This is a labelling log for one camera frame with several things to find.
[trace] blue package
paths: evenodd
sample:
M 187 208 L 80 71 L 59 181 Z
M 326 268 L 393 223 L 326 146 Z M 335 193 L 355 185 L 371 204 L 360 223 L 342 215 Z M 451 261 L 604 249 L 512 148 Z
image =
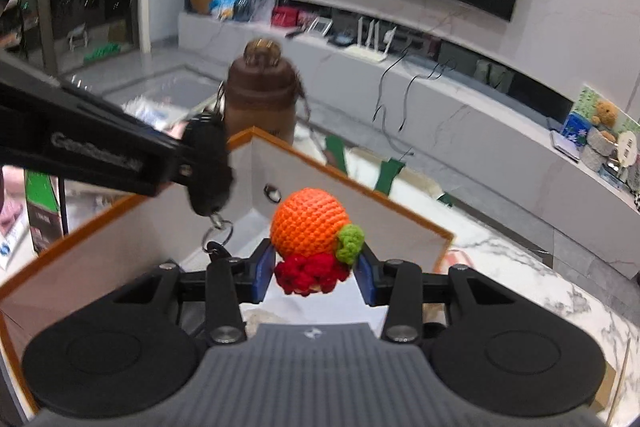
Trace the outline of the blue package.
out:
M 218 19 L 231 19 L 236 0 L 211 0 L 209 12 Z
M 585 117 L 576 112 L 570 112 L 564 121 L 560 134 L 575 143 L 576 147 L 584 147 L 587 144 L 587 133 L 591 127 L 593 125 Z

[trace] brown thermos bottle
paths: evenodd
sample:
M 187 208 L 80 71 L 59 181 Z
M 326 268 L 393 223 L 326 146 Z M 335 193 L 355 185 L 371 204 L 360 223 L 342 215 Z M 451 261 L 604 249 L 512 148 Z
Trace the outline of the brown thermos bottle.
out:
M 280 45 L 255 39 L 229 68 L 225 86 L 225 126 L 229 136 L 256 126 L 292 144 L 296 100 L 302 94 L 298 73 L 282 58 Z

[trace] gray textured pad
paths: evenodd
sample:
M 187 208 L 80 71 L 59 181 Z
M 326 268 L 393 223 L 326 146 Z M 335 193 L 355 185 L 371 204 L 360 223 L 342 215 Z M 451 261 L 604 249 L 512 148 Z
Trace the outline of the gray textured pad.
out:
M 89 421 L 45 410 L 30 425 L 602 427 L 584 407 L 545 419 L 480 410 L 449 391 L 417 347 L 379 341 L 366 324 L 261 325 L 247 343 L 209 349 L 187 385 L 143 413 Z

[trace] red crochet piece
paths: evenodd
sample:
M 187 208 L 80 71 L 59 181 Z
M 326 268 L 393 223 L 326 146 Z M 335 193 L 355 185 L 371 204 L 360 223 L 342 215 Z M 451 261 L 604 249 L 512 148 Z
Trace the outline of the red crochet piece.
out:
M 319 291 L 332 292 L 338 280 L 344 281 L 349 276 L 349 266 L 340 263 L 332 253 L 310 257 L 293 254 L 280 261 L 273 272 L 284 293 L 306 297 Z

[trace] blue gripper pad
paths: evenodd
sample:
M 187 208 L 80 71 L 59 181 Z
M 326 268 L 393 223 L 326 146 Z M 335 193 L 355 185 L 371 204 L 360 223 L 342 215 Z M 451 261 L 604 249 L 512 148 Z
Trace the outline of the blue gripper pad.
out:
M 271 277 L 273 276 L 273 269 L 276 266 L 276 249 L 271 244 L 271 241 L 264 239 L 254 252 L 254 255 L 259 255 L 259 250 L 262 250 L 262 254 L 255 266 L 255 280 L 251 288 L 252 298 L 255 304 L 264 300 L 267 288 L 271 282 Z
M 353 267 L 353 275 L 360 288 L 362 298 L 369 305 L 373 306 L 376 302 L 376 288 L 373 285 L 373 270 L 369 261 L 363 256 L 359 255 L 356 265 Z

